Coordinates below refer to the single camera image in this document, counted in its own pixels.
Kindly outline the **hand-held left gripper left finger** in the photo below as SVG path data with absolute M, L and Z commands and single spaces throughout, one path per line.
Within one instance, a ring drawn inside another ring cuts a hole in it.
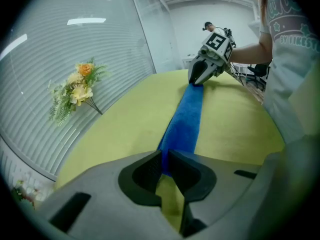
M 93 166 L 56 190 L 38 212 L 72 240 L 178 240 L 156 186 L 160 151 Z

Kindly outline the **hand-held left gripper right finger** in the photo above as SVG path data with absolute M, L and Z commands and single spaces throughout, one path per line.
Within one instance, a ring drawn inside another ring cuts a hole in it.
M 172 239 L 251 239 L 267 189 L 267 165 L 170 150 L 168 167 L 184 197 Z

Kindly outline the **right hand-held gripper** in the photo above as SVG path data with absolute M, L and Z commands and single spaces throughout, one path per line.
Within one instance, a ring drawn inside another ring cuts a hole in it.
M 188 67 L 188 83 L 193 85 L 201 85 L 222 71 L 231 73 L 233 47 L 228 37 L 213 32 L 201 44 L 198 55 Z

